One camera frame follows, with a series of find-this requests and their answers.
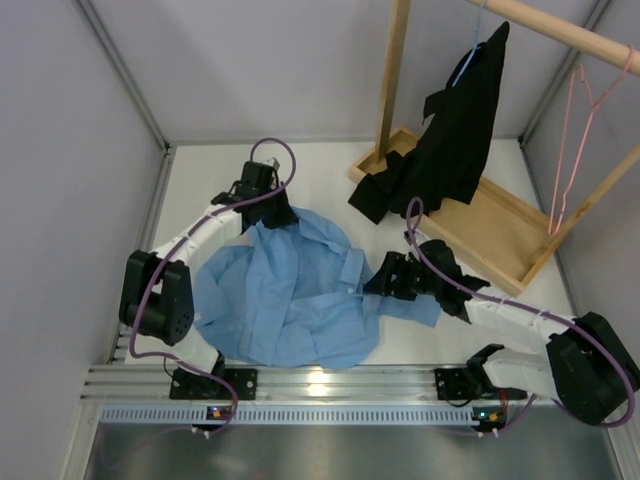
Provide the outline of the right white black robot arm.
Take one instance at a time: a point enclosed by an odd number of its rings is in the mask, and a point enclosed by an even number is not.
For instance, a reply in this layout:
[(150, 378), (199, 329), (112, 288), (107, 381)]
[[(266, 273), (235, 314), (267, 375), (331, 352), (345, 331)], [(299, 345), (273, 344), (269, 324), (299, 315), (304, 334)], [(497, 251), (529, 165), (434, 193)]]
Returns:
[(606, 425), (620, 406), (632, 409), (639, 368), (603, 316), (551, 314), (486, 293), (489, 282), (464, 273), (442, 240), (418, 254), (390, 251), (364, 285), (368, 294), (416, 305), (433, 300), (467, 324), (497, 331), (519, 350), (492, 343), (458, 369), (436, 373), (441, 400), (546, 397), (588, 425)]

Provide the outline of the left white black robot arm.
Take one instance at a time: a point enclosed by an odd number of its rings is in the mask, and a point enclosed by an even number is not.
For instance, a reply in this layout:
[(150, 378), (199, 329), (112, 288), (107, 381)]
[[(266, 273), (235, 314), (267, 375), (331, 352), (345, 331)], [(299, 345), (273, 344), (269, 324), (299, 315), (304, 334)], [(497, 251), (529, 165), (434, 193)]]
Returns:
[(240, 179), (214, 197), (200, 219), (155, 250), (136, 250), (127, 259), (120, 323), (160, 341), (160, 355), (189, 372), (193, 389), (206, 399), (223, 393), (226, 375), (223, 355), (194, 326), (196, 276), (225, 243), (254, 225), (277, 229), (297, 222), (278, 170), (275, 158), (245, 162)]

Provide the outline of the light blue shirt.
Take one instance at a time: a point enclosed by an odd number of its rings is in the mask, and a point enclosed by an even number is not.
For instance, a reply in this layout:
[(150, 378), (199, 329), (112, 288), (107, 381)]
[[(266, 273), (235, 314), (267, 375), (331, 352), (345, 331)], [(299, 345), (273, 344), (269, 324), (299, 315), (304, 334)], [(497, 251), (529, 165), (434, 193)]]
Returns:
[(246, 245), (225, 246), (200, 269), (194, 325), (222, 355), (247, 363), (344, 369), (364, 361), (380, 340), (380, 318), (427, 327), (440, 307), (367, 295), (373, 272), (332, 221), (297, 208), (297, 223), (251, 227)]

